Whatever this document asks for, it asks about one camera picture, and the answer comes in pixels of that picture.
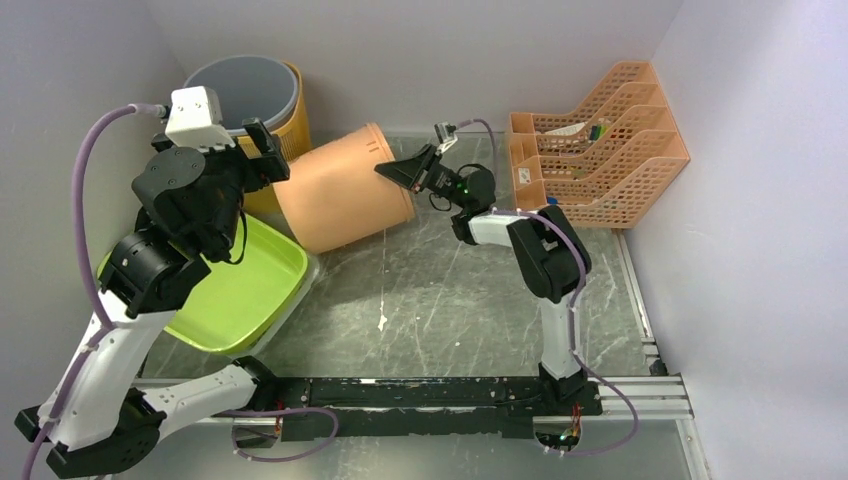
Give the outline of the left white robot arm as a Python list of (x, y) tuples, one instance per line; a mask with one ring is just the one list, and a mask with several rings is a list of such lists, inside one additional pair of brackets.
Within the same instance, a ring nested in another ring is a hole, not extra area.
[(42, 404), (21, 410), (16, 427), (61, 479), (124, 472), (166, 436), (230, 411), (261, 416), (277, 400), (275, 375), (244, 356), (220, 371), (162, 390), (134, 379), (158, 335), (186, 304), (211, 265), (246, 252), (244, 197), (288, 178), (279, 140), (256, 118), (244, 127), (259, 154), (236, 141), (190, 145), (166, 132), (132, 183), (134, 231), (98, 274), (84, 262), (93, 315), (62, 380)]

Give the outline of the grey plastic bin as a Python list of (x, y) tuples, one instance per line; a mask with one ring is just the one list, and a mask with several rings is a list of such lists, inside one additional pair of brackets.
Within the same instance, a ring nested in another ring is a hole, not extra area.
[(238, 55), (209, 63), (188, 77), (185, 88), (203, 86), (218, 96), (223, 126), (232, 136), (245, 133), (242, 122), (258, 118), (269, 130), (293, 115), (301, 91), (295, 68), (259, 55)]

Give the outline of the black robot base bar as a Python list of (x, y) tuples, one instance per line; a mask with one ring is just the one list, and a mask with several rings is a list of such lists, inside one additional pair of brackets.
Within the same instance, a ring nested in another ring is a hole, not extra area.
[(538, 376), (442, 378), (276, 377), (260, 382), (247, 410), (292, 411), (286, 441), (311, 440), (338, 424), (340, 437), (499, 434), (531, 439), (541, 417), (598, 416), (599, 386), (588, 381), (558, 400)]

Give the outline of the orange plastic bucket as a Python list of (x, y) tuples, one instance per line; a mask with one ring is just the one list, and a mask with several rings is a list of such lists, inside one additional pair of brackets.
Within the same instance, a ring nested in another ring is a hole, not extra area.
[(393, 160), (379, 126), (368, 123), (292, 162), (274, 192), (296, 241), (320, 254), (412, 220), (409, 192), (375, 171)]

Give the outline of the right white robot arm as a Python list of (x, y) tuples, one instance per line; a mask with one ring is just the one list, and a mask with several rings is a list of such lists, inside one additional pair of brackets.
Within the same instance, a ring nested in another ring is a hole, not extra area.
[(539, 301), (540, 402), (550, 413), (565, 413), (589, 376), (578, 351), (577, 305), (591, 270), (590, 256), (559, 208), (498, 209), (491, 170), (476, 163), (451, 170), (441, 158), (435, 146), (427, 145), (410, 158), (379, 163), (374, 170), (412, 193), (426, 191), (457, 207), (451, 227), (459, 241), (512, 251), (526, 288)]

